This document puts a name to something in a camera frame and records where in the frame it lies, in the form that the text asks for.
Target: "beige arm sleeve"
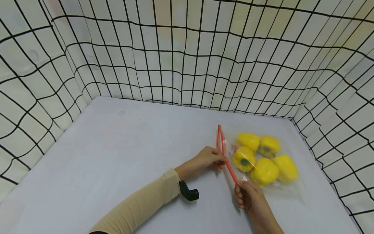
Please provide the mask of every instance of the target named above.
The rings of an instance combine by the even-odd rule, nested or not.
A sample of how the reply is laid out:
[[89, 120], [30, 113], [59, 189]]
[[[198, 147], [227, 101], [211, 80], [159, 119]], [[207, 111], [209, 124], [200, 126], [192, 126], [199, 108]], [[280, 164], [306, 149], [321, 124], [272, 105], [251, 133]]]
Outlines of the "beige arm sleeve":
[[121, 201], [97, 222], [90, 232], [131, 234], [179, 193], [179, 177], [171, 168], [155, 181]]

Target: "bell pepper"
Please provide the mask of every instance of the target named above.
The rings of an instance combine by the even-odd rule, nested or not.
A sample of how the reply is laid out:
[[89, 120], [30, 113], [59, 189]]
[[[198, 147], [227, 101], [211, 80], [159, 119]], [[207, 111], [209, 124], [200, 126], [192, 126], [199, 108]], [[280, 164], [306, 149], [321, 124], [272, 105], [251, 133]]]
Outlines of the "bell pepper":
[[256, 163], [255, 155], [245, 146], [236, 150], [232, 160], [234, 165], [243, 172], [249, 172]]
[[298, 178], [297, 168], [294, 161], [287, 155], [279, 155], [271, 161], [278, 167], [278, 179], [284, 183], [291, 182]]
[[280, 144], [277, 138], [273, 136], [264, 135], [260, 140], [258, 152], [265, 157], [271, 158], [280, 150]]
[[250, 177], [258, 186], [265, 186], [278, 178], [279, 169], [268, 158], [260, 158], [255, 168], [251, 171]]
[[253, 152], [256, 152], [260, 144], [260, 138], [252, 133], [239, 133], [236, 136], [236, 144], [238, 146], [245, 146]]

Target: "black wristband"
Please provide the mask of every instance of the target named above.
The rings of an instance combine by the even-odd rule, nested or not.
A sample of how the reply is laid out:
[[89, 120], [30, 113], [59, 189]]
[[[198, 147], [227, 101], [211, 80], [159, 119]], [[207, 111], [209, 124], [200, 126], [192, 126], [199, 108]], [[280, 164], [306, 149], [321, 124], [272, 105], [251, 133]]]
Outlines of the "black wristband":
[[197, 189], [190, 190], [186, 182], [179, 181], [179, 188], [181, 190], [182, 196], [184, 196], [189, 201], [194, 201], [199, 199], [199, 191]]

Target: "white fabric backdrop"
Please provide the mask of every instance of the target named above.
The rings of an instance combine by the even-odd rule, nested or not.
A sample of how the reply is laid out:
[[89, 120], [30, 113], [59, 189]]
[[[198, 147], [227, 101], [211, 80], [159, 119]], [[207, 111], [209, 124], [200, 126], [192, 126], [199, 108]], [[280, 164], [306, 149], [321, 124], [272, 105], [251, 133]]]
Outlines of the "white fabric backdrop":
[[0, 6], [0, 201], [101, 95], [288, 118], [374, 229], [373, 1]]

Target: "clear plastic bag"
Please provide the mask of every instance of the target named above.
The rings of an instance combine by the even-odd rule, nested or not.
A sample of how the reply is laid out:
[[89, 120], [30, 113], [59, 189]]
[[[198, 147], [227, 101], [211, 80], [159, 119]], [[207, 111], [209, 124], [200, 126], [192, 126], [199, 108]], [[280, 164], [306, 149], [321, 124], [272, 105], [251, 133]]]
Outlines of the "clear plastic bag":
[[251, 180], [265, 190], [301, 195], [304, 182], [280, 137], [218, 125], [217, 148], [228, 158], [235, 184]]

